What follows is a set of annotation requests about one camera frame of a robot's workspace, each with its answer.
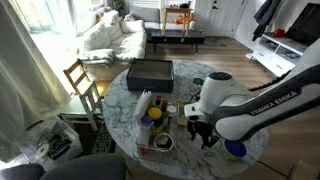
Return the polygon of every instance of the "chair backrest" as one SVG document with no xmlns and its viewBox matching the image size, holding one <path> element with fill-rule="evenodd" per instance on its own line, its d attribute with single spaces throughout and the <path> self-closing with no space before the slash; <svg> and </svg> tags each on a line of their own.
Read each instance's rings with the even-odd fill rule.
<svg viewBox="0 0 320 180">
<path fill-rule="evenodd" d="M 92 115 L 97 107 L 101 107 L 101 98 L 95 81 L 93 81 L 88 89 L 80 95 L 80 100 L 87 114 Z"/>
<path fill-rule="evenodd" d="M 73 74 L 75 70 L 80 70 L 80 73 L 78 72 L 77 74 Z M 78 85 L 82 82 L 83 79 L 86 79 L 89 82 L 88 75 L 86 71 L 83 69 L 81 61 L 77 59 L 75 63 L 73 63 L 68 69 L 63 70 L 63 72 L 67 76 L 73 89 L 76 91 L 76 94 L 80 95 L 81 92 L 79 90 Z"/>
</svg>

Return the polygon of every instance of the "marble tabletop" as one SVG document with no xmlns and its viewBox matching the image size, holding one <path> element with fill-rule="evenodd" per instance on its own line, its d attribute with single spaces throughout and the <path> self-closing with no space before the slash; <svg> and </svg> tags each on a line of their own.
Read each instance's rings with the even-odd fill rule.
<svg viewBox="0 0 320 180">
<path fill-rule="evenodd" d="M 216 70 L 212 67 L 181 60 L 174 60 L 173 93 L 162 93 L 168 100 L 189 100 L 197 92 L 192 80 L 205 79 Z M 261 129 L 251 139 L 244 142 L 247 154 L 239 161 L 225 160 L 223 139 L 211 148 L 201 150 L 202 139 L 196 136 L 190 140 L 186 126 L 178 127 L 177 147 L 171 162 L 159 163 L 140 159 L 136 147 L 139 126 L 133 113 L 141 92 L 128 91 L 126 75 L 122 72 L 110 85 L 104 99 L 104 121 L 117 145 L 142 166 L 178 179 L 217 179 L 239 174 L 252 166 L 262 155 L 269 139 L 267 128 Z"/>
</svg>

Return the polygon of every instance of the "rug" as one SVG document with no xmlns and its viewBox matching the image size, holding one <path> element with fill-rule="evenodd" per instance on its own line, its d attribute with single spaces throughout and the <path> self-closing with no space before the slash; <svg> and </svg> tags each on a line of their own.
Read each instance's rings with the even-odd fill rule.
<svg viewBox="0 0 320 180">
<path fill-rule="evenodd" d="M 111 138 L 103 120 L 96 120 L 98 131 L 94 132 L 90 124 L 75 124 L 83 151 L 80 156 L 113 153 L 116 143 Z"/>
<path fill-rule="evenodd" d="M 218 37 L 206 36 L 204 38 L 204 45 L 214 46 L 214 47 L 226 47 L 221 41 L 219 41 Z"/>
</svg>

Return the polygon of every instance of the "white couch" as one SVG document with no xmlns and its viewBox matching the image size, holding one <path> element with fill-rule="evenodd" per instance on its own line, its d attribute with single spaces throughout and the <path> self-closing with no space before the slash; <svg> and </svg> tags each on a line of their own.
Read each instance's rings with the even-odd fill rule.
<svg viewBox="0 0 320 180">
<path fill-rule="evenodd" d="M 106 64 L 84 64 L 90 80 L 112 80 L 130 66 L 134 58 L 144 58 L 147 35 L 143 21 L 119 21 L 118 12 L 104 14 L 104 18 L 80 37 L 79 54 L 113 49 L 114 61 Z"/>
<path fill-rule="evenodd" d="M 143 21 L 148 35 L 151 40 L 151 31 L 160 30 L 163 24 L 163 10 L 159 8 L 130 7 L 130 13 L 138 15 Z M 166 30 L 182 30 L 183 24 L 173 24 L 170 21 L 177 17 L 177 13 L 169 13 L 166 22 Z M 190 21 L 189 29 L 195 29 L 195 21 Z"/>
</svg>

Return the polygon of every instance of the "television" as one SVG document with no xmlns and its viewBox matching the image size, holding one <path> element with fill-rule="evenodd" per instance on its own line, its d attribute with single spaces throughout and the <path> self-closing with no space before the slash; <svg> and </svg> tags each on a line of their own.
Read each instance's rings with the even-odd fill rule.
<svg viewBox="0 0 320 180">
<path fill-rule="evenodd" d="M 307 46 L 320 38 L 320 4 L 308 3 L 286 36 Z"/>
</svg>

